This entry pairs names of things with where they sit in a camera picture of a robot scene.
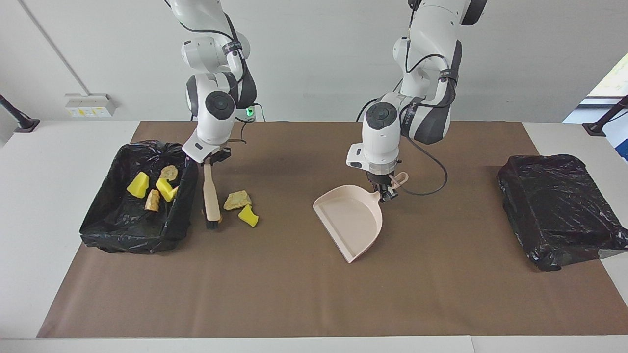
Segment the brown paper sheet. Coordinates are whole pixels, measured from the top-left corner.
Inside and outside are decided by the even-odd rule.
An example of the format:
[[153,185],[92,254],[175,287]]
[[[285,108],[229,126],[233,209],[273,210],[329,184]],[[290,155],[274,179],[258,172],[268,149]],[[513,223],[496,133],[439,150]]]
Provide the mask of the brown paper sheet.
[[[133,140],[182,143],[194,127],[142,122]],[[352,264],[311,205],[339,185],[369,188],[364,172],[345,166],[360,125],[257,123],[244,138],[214,178],[221,202],[251,194],[255,229],[235,211],[205,230],[197,197],[188,237],[172,252],[81,246],[39,337],[628,334],[628,310],[599,261],[542,273],[517,243],[495,175],[510,155],[537,154],[522,124],[452,123],[428,147],[449,185],[384,204],[378,240]],[[407,141],[401,158],[408,188],[440,184],[440,169]]]

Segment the beige dustpan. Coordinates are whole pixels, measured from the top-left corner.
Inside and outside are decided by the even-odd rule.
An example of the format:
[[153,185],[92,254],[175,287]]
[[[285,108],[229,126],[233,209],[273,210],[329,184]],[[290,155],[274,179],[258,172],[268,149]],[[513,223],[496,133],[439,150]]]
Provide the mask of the beige dustpan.
[[[397,188],[408,181],[408,174],[391,179]],[[312,206],[348,263],[364,254],[382,229],[379,197],[379,192],[344,185],[319,197]]]

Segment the white table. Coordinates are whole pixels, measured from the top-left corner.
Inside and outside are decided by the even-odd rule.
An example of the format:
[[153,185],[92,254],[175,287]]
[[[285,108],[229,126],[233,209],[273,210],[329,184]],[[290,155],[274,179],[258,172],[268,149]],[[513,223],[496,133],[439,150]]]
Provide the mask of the white table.
[[[0,173],[0,337],[5,338],[0,352],[618,352],[628,347],[628,336],[35,340],[79,246],[77,229],[85,212],[137,125],[44,121],[35,133],[17,134],[0,149],[0,165],[9,171]],[[628,188],[622,184],[628,165],[605,139],[591,138],[579,125],[525,127],[542,155],[568,153],[583,160],[628,224]],[[69,183],[65,170],[77,165],[83,175]],[[628,303],[628,254],[602,262]]]

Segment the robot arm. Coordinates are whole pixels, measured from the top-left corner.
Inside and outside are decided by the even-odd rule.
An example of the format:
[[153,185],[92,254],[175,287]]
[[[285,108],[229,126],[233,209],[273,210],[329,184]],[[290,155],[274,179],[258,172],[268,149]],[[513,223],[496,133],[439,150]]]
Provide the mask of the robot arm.
[[183,151],[203,165],[204,211],[207,227],[214,229],[221,216],[211,167],[231,156],[227,142],[236,109],[250,107],[257,97],[246,65],[251,47],[244,35],[235,31],[220,0],[171,0],[168,5],[185,29],[203,34],[181,48],[183,61],[203,72],[187,82],[188,107],[198,125]]
[[[445,137],[462,59],[458,31],[460,25],[477,22],[486,1],[408,0],[413,11],[409,36],[393,48],[403,71],[401,89],[366,110],[362,143],[354,144],[347,155],[347,165],[367,172],[381,202],[397,196],[389,175],[399,163],[400,135],[425,144]],[[434,96],[428,98],[431,91]]]

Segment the black plastic bag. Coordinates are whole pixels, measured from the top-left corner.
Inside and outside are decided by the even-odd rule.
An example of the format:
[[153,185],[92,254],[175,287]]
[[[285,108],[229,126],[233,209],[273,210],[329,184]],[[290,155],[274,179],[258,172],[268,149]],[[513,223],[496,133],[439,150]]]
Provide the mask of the black plastic bag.
[[[148,190],[156,189],[161,169],[168,165],[179,171],[171,182],[179,186],[175,199],[167,203],[160,197],[159,212],[144,210],[146,197],[132,196],[127,186],[143,171],[150,177]],[[197,180],[197,164],[187,158],[181,144],[142,141],[124,145],[81,225],[83,242],[108,253],[153,254],[174,249],[190,226]]]
[[628,250],[628,231],[578,158],[513,156],[497,180],[512,229],[539,269]]

